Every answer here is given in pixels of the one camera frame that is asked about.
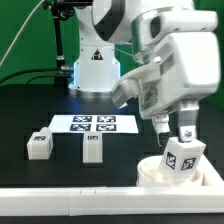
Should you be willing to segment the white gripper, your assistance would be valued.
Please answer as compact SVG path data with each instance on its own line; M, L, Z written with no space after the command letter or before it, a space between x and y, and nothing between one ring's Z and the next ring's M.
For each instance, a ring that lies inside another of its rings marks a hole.
M179 140L197 138L197 100L217 91L221 79L217 37L212 32L171 33L153 49L153 60L123 75L112 89L116 107L139 100L141 117L149 119L158 144L167 142L169 115L178 113Z

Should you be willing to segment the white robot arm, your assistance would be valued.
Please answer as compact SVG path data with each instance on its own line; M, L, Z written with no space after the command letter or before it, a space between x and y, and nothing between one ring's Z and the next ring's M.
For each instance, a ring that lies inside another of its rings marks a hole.
M88 13L81 19L88 41L102 49L129 44L140 66L102 85L80 79L81 90L107 91L118 108L137 98L159 135L176 111L179 140L194 141L198 101L220 82L217 13L197 10L193 0L93 0Z

